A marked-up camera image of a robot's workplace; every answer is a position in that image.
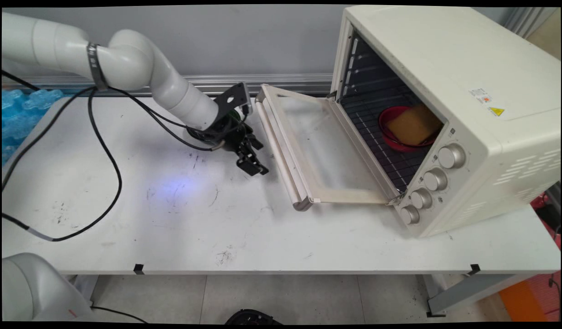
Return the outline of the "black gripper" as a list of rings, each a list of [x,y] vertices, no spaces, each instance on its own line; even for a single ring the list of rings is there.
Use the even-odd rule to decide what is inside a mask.
[[[241,119],[224,118],[201,133],[201,141],[216,146],[224,142],[222,148],[237,154],[236,166],[249,176],[266,175],[269,170],[258,160],[254,150],[261,150],[263,143],[253,134],[253,129]]]

